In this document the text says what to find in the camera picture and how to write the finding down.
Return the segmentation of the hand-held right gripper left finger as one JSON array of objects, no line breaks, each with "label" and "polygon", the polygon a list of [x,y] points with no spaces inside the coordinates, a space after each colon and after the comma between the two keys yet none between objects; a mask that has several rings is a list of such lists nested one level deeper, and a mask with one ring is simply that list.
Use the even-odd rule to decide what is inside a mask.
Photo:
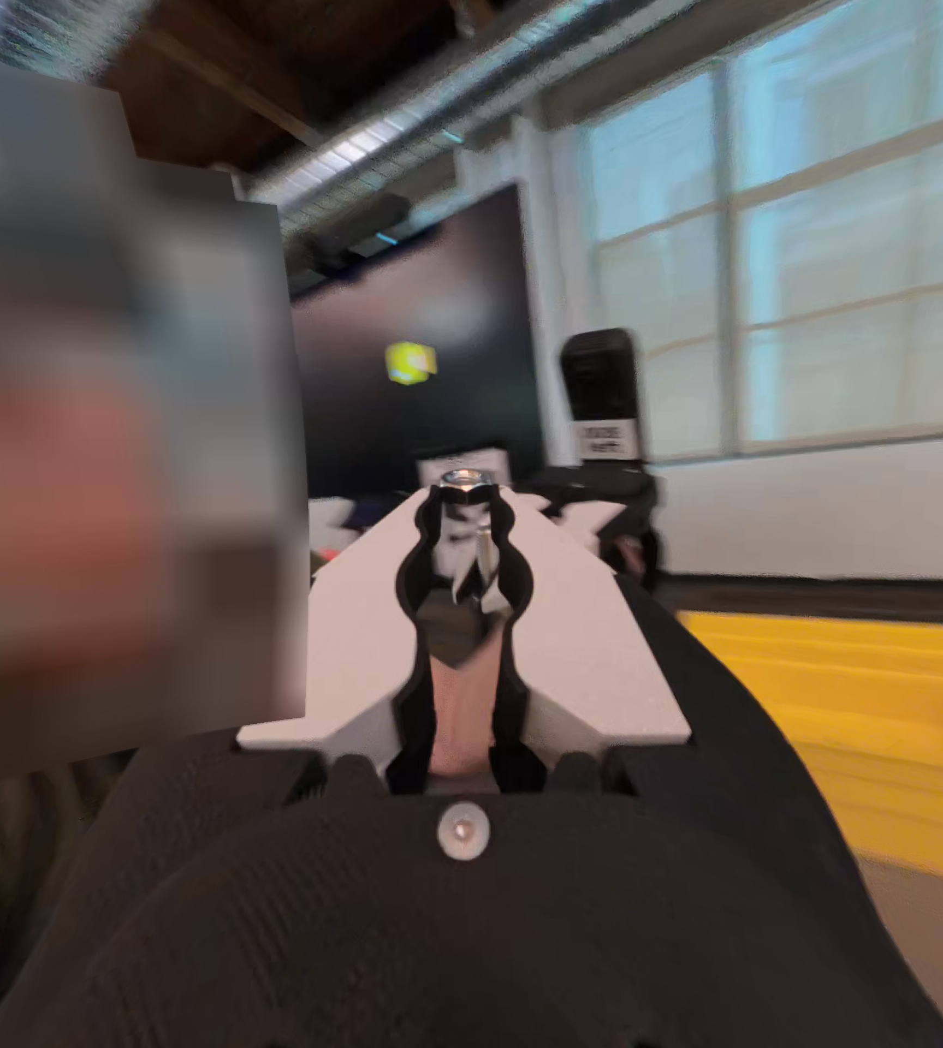
[{"label": "hand-held right gripper left finger", "polygon": [[317,571],[307,596],[304,714],[238,732],[245,752],[367,758],[425,776],[437,727],[416,608],[430,588],[440,492],[413,493]]}]

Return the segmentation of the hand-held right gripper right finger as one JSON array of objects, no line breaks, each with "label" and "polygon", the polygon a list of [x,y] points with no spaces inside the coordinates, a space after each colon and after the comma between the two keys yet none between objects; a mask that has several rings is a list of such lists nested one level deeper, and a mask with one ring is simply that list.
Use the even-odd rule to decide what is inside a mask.
[{"label": "hand-held right gripper right finger", "polygon": [[526,497],[490,501],[505,624],[489,763],[502,793],[538,793],[566,754],[690,739],[617,574]]}]

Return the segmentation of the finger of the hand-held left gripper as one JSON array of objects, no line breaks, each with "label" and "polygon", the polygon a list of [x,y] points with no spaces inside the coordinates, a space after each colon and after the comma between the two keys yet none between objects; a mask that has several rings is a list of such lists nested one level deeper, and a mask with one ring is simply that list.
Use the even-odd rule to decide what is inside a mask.
[{"label": "finger of the hand-held left gripper", "polygon": [[560,530],[580,545],[599,545],[599,534],[621,514],[626,505],[608,501],[583,501],[562,507]]},{"label": "finger of the hand-held left gripper", "polygon": [[468,576],[473,567],[473,533],[478,506],[443,506],[436,545],[436,574],[448,591],[453,605],[473,602]]}]

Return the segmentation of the silver hex nut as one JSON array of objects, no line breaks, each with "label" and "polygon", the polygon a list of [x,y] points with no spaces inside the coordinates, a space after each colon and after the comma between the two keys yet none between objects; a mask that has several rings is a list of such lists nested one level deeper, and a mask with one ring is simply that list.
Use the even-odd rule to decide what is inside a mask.
[{"label": "silver hex nut", "polygon": [[487,504],[497,489],[490,473],[470,467],[445,473],[438,479],[437,487],[446,504],[460,507]]}]

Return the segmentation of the yellow divided plastic bin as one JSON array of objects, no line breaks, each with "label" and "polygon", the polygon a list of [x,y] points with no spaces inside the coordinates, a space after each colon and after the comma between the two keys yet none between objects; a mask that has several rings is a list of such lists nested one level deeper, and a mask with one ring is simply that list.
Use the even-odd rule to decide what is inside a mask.
[{"label": "yellow divided plastic bin", "polygon": [[943,877],[943,624],[681,612],[865,858]]}]

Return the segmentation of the black television screen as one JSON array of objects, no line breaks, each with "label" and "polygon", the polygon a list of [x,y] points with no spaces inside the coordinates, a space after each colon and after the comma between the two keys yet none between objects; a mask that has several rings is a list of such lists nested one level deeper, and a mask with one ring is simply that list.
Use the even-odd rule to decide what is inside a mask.
[{"label": "black television screen", "polygon": [[544,463],[516,184],[496,190],[292,303],[312,500],[423,486],[462,452]]}]

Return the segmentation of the black video bar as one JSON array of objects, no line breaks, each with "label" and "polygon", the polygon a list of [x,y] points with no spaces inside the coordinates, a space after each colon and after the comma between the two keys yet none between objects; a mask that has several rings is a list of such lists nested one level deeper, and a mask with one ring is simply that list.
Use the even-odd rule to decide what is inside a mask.
[{"label": "black video bar", "polygon": [[347,269],[360,258],[355,247],[380,234],[388,236],[388,230],[405,222],[411,210],[411,201],[395,193],[352,205],[299,237],[301,261],[306,269],[324,276]]}]

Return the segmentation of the large paned window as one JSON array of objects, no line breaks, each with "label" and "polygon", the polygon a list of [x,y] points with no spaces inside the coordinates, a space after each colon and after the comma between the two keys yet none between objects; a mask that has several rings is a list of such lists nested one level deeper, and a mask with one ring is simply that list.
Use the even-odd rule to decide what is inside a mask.
[{"label": "large paned window", "polygon": [[651,458],[943,436],[943,1],[830,2],[580,133]]}]

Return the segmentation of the silver ventilation duct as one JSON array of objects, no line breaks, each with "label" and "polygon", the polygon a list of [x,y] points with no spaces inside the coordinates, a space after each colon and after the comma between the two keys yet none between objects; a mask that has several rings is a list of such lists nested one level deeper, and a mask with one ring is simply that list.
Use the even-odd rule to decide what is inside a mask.
[{"label": "silver ventilation duct", "polygon": [[257,174],[248,199],[277,209],[284,239],[317,228],[695,5],[523,2],[383,91],[322,145]]}]

